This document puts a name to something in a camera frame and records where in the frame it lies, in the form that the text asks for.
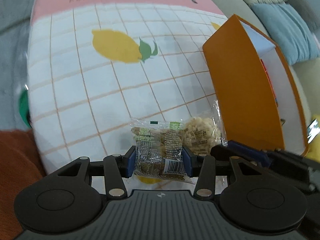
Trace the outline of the clear peanut packet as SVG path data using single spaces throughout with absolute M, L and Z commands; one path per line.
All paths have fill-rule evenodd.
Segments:
M 183 146 L 189 148 L 193 154 L 209 155 L 212 147 L 227 146 L 227 144 L 227 135 L 217 100 L 214 100 L 209 110 L 186 122 Z

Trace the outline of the clear nut snack packet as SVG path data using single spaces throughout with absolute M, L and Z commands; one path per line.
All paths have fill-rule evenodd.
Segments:
M 135 174 L 150 179 L 191 184 L 183 164 L 184 123 L 134 119 Z

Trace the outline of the red snack packet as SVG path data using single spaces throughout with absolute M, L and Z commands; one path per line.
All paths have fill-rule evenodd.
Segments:
M 265 72 L 265 74 L 266 74 L 266 76 L 267 76 L 268 83 L 269 83 L 269 85 L 270 85 L 270 87 L 271 87 L 272 94 L 273 94 L 273 97 L 274 97 L 274 100 L 275 100 L 276 106 L 278 107 L 278 100 L 277 100 L 276 94 L 275 94 L 275 92 L 274 92 L 274 88 L 273 88 L 273 85 L 272 85 L 272 82 L 271 82 L 270 76 L 269 76 L 269 74 L 268 74 L 267 68 L 266 68 L 266 66 L 265 66 L 265 64 L 264 64 L 264 62 L 263 62 L 263 60 L 262 60 L 262 59 L 260 59 L 260 62 L 261 62 L 261 64 L 262 64 L 263 69 L 264 69 L 264 72 Z

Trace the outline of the orange cardboard box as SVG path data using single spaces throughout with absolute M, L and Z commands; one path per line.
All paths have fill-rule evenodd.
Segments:
M 227 138 L 257 150 L 281 149 L 306 155 L 302 102 L 279 46 L 233 15 L 202 48 Z M 278 107 L 260 59 L 267 68 Z

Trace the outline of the orange clothed leg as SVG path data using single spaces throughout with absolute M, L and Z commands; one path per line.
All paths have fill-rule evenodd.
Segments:
M 14 213 L 15 197 L 45 176 L 33 131 L 1 131 L 1 239 L 14 239 L 22 232 Z

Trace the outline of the green object on floor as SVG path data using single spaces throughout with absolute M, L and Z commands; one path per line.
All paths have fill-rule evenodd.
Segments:
M 30 113 L 29 113 L 29 105 L 28 105 L 28 90 L 25 89 L 20 93 L 19 101 L 18 101 L 18 110 L 19 114 L 24 122 L 24 124 L 31 128 L 30 125 Z

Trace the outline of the pink white checkered tablecloth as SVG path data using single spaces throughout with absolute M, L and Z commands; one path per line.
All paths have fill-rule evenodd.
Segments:
M 29 111 L 46 172 L 126 153 L 135 119 L 209 110 L 202 46 L 226 20 L 212 0 L 35 0 Z

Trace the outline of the blue cushion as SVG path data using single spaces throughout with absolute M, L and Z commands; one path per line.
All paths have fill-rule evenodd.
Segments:
M 308 25 L 291 5 L 255 3 L 252 10 L 289 65 L 319 57 L 319 47 Z

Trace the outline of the grey-green sofa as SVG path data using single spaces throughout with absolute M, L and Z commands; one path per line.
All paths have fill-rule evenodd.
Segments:
M 268 30 L 255 15 L 254 9 L 262 4 L 286 3 L 299 13 L 311 31 L 312 38 L 319 44 L 319 0 L 212 0 L 219 9 L 230 17 L 237 14 L 263 33 Z M 306 123 L 309 124 L 314 115 L 319 114 L 319 57 L 306 59 L 290 65 L 296 82 Z

